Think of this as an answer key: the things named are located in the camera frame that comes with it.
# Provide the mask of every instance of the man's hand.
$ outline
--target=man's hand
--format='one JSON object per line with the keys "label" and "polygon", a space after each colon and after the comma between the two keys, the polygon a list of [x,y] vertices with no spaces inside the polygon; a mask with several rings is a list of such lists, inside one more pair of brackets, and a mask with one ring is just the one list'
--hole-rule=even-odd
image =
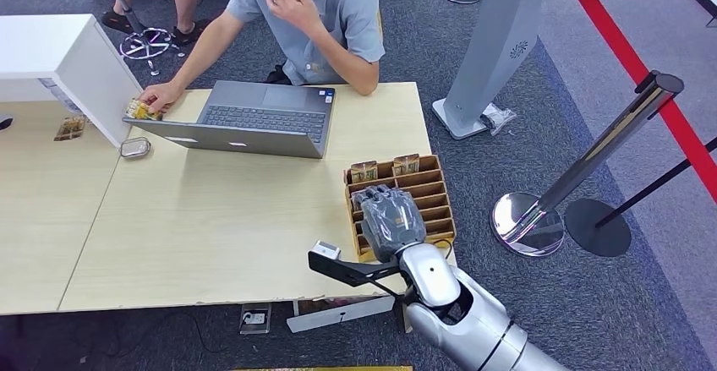
{"label": "man's hand", "polygon": [[312,0],[266,0],[266,4],[277,18],[286,20],[309,38],[326,29]]}
{"label": "man's hand", "polygon": [[184,88],[179,88],[170,81],[164,84],[148,86],[137,100],[149,105],[152,113],[156,111],[166,112],[183,92]]}

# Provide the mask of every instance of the white cabinet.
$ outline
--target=white cabinet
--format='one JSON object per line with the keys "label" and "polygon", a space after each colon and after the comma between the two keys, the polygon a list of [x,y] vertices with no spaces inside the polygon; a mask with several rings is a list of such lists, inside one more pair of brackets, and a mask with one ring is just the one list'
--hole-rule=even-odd
{"label": "white cabinet", "polygon": [[94,16],[0,16],[0,31],[0,101],[66,97],[119,147],[124,109],[141,87]]}

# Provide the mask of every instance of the shoe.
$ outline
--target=shoe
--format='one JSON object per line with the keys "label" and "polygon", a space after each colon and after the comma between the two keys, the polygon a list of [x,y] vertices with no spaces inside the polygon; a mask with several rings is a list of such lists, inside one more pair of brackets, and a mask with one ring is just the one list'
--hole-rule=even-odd
{"label": "shoe", "polygon": [[174,26],[174,44],[177,46],[186,46],[194,43],[199,40],[200,35],[209,23],[211,23],[211,20],[209,19],[197,20],[194,22],[194,28],[189,33],[182,33],[179,29],[177,29],[177,26]]}
{"label": "shoe", "polygon": [[128,35],[134,33],[132,25],[130,25],[129,20],[127,20],[127,16],[123,14],[118,14],[114,10],[105,12],[102,15],[101,22],[103,25],[109,27],[110,29],[115,29],[123,33],[127,33]]}

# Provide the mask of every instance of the gray shirt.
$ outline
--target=gray shirt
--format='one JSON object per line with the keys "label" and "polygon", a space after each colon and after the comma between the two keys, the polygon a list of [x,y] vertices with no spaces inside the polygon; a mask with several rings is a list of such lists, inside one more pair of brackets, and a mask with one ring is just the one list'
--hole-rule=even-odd
{"label": "gray shirt", "polygon": [[[349,52],[369,63],[384,55],[378,25],[379,0],[313,1],[326,29]],[[344,82],[309,37],[271,14],[266,0],[230,0],[227,10],[243,22],[260,16],[266,19],[287,56],[284,73],[294,85]]]}

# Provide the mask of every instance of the red rope barrier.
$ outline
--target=red rope barrier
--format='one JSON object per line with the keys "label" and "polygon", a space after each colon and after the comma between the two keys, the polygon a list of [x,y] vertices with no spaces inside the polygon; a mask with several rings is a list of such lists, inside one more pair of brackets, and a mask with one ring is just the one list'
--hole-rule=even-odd
{"label": "red rope barrier", "polygon": [[[645,78],[648,69],[640,59],[600,0],[578,0],[595,24],[622,67],[630,74],[635,85]],[[673,100],[660,109],[660,116],[672,133],[682,152],[694,166],[695,172],[717,203],[717,164],[709,155],[690,123]]]}

